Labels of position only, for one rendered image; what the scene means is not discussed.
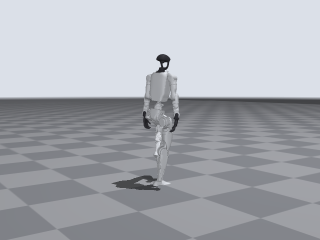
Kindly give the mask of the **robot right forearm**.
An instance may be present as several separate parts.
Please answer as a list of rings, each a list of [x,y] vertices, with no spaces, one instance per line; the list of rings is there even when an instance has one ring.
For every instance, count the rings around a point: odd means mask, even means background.
[[[178,113],[178,117],[180,116],[179,114],[179,95],[176,93],[175,94],[175,100],[172,101],[172,108],[173,108],[173,112],[174,112],[174,117],[175,114]]]

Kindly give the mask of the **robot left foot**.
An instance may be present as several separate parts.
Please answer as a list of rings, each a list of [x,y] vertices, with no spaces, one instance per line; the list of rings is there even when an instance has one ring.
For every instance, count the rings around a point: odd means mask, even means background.
[[[157,157],[159,156],[157,151],[154,152],[153,156],[155,157],[155,159],[157,160]]]

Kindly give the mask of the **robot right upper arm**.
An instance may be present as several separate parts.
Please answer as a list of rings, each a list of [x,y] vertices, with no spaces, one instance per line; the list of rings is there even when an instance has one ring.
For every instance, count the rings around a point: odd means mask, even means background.
[[[170,99],[175,100],[175,95],[177,94],[177,76],[173,74],[167,74],[167,80],[169,81],[170,84]]]

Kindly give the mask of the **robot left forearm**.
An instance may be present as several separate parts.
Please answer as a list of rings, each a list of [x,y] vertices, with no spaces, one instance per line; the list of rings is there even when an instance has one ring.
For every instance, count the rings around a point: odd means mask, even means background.
[[[150,99],[147,99],[144,96],[144,105],[143,105],[142,114],[143,114],[144,111],[147,113],[147,111],[149,110],[149,107],[150,107]]]

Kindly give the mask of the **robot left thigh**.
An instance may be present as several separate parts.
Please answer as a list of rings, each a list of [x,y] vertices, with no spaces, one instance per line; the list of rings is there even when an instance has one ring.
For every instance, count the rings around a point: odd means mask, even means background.
[[[159,121],[153,121],[149,118],[150,109],[146,112],[145,118],[147,120],[150,120],[152,123],[154,123],[157,126],[157,132],[161,132],[163,129],[163,126],[160,125]]]

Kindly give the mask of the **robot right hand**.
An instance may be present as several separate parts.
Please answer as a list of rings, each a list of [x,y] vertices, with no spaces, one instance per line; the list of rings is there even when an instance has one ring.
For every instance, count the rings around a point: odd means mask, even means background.
[[[179,120],[179,114],[178,113],[176,113],[175,114],[175,116],[174,116],[174,126],[172,127],[172,129],[169,131],[169,132],[173,132],[175,129],[176,129],[176,127],[177,127],[177,124],[178,124],[178,120]]]

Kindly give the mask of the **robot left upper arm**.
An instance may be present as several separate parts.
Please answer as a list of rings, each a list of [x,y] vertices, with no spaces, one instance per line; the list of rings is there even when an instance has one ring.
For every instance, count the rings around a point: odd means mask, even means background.
[[[151,95],[150,95],[150,84],[151,84],[151,75],[152,74],[148,74],[146,76],[146,92],[145,92],[145,98],[147,99],[151,99]]]

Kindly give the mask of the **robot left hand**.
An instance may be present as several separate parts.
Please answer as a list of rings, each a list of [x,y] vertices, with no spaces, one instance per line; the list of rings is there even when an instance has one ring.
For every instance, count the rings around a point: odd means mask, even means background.
[[[151,124],[151,123],[149,122],[148,119],[145,118],[145,116],[146,116],[146,112],[144,111],[144,112],[143,112],[143,126],[144,126],[146,129],[150,129],[151,127],[149,127],[148,123],[149,123],[149,124]]]

